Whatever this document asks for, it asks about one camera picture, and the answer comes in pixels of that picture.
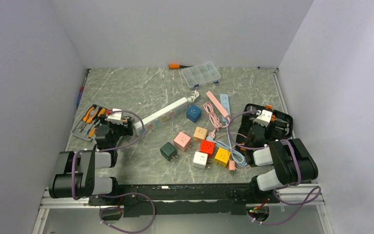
gray marble tabletop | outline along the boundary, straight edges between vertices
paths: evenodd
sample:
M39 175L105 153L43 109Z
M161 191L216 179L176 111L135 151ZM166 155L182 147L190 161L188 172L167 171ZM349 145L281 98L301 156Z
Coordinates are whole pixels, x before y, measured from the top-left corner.
M228 94L231 115L241 113L248 103L272 105L282 111L278 89L274 82L273 70L256 68L218 68L222 78L220 84L199 87L200 97L195 105L202 108L209 101L206 92L211 90L214 96ZM78 107L75 123L93 103L122 110L130 110L141 118L160 110L182 97L191 96L180 70L168 68L95 68L91 69ZM231 131L238 130L237 118ZM227 168L210 164L205 169L192 166L194 152L199 144L193 141L186 152L178 151L178 159L166 161L160 154L160 148L183 131L191 136L195 128L203 127L209 131L213 125L205 111L197 123L186 118L185 112L168 119L158 127L148 131L134 145L118 151L115 167L97 170L98 176L114 176L120 184L185 184L185 183L241 183L249 182L255 175L266 173L272 166L251 168L247 172L228 173ZM226 133L225 129L216 136ZM126 137L122 145L134 140ZM227 143L227 137L220 138ZM67 150L79 150L93 147L93 143L70 135Z

white power strip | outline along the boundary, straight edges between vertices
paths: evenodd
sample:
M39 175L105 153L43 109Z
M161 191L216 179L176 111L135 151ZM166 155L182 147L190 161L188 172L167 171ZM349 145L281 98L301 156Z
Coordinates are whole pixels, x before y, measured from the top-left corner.
M183 110L186 110L188 108L188 104L193 103L196 100L196 98L199 97L199 95L199 92L195 90L191 97L183 97L180 100L175 101L174 103L164 107L163 109L143 119L144 130L142 129L141 122L136 122L133 126L135 134L139 136L143 131L146 132L148 130L151 130L160 125L162 122L166 121L167 119L182 112Z

white wall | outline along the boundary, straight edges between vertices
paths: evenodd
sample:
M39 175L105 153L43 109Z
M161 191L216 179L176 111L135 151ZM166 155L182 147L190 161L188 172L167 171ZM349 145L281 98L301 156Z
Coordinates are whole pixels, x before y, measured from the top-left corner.
M0 234L31 233L84 75L46 0L0 0Z
M279 75L336 233L374 233L374 0L315 0Z
M313 0L49 0L87 67L280 64Z

clear plastic case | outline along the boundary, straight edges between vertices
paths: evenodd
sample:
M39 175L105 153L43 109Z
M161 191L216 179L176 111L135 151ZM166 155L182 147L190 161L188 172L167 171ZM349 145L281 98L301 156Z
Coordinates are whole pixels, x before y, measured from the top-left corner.
M181 70L181 74L190 89L197 88L207 83L219 83L222 75L212 62L188 67Z

pink cable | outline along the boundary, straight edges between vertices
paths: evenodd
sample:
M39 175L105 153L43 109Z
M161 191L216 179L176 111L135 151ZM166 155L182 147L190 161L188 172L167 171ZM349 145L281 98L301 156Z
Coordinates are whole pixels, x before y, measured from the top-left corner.
M210 132L208 135L211 136L213 139L216 137L216 131L220 131L221 128L225 128L226 126L223 126L220 122L220 119L217 117L216 113L214 112L214 107L210 102L206 102L203 104L203 108L208 114L208 117L210 118L211 124L214 126L214 130Z

